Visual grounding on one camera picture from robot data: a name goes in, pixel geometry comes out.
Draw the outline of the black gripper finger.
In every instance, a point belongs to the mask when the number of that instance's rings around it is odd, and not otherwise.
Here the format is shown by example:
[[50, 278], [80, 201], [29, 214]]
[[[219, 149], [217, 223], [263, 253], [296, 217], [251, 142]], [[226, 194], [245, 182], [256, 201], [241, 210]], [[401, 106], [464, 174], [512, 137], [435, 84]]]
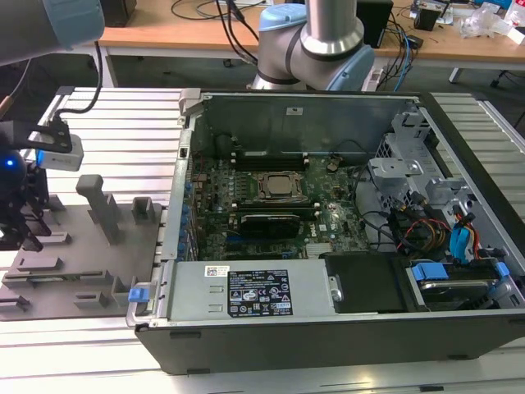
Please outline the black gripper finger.
[[1, 198], [1, 251], [41, 251], [42, 243], [30, 224], [39, 227], [43, 211], [32, 195], [13, 193]]
[[51, 230], [43, 219], [44, 210], [48, 205], [48, 179], [46, 170], [36, 163], [27, 166], [27, 203], [30, 205], [34, 219], [31, 220], [31, 231], [36, 236], [50, 236]]

